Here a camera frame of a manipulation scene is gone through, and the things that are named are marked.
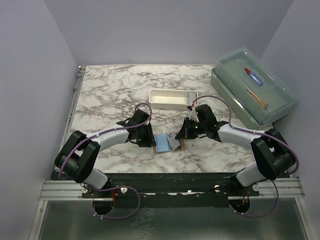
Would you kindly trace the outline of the tan leather card holder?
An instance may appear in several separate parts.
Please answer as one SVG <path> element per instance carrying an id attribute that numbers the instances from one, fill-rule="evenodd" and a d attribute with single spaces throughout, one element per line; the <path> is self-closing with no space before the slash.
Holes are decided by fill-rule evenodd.
<path id="1" fill-rule="evenodd" d="M 170 145 L 167 141 L 167 135 L 169 133 L 162 133 L 162 134 L 155 134 L 155 142 L 156 146 L 153 146 L 153 153 L 154 154 L 164 154 L 164 153 L 171 153 L 171 152 L 179 152 L 184 151 L 186 149 L 184 140 L 179 140 L 181 143 L 181 146 L 176 149 L 175 151 L 172 151 L 170 148 Z"/>

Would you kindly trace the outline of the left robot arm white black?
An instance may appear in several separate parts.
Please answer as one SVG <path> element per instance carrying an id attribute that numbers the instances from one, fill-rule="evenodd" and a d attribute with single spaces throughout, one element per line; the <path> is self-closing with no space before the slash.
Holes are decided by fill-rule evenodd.
<path id="1" fill-rule="evenodd" d="M 111 191 L 109 179 L 94 167 L 98 154 L 132 140 L 139 147 L 155 146 L 150 120 L 150 114 L 136 109 L 132 117 L 101 132 L 86 135 L 79 130 L 74 131 L 54 160 L 54 165 L 59 168 L 59 177 L 64 173 L 76 183 L 92 186 L 99 197 L 107 197 Z"/>

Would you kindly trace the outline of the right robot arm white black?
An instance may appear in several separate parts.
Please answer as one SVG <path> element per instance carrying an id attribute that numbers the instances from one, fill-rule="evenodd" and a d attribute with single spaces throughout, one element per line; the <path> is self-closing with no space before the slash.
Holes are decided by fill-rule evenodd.
<path id="1" fill-rule="evenodd" d="M 184 118 L 175 139 L 202 137 L 252 151 L 255 163 L 239 171 L 230 183 L 230 191 L 236 196 L 247 192 L 248 186 L 253 183 L 275 180 L 297 163 L 297 158 L 276 129 L 263 132 L 230 126 L 227 121 L 218 121 L 207 104 L 196 107 L 189 117 Z"/>

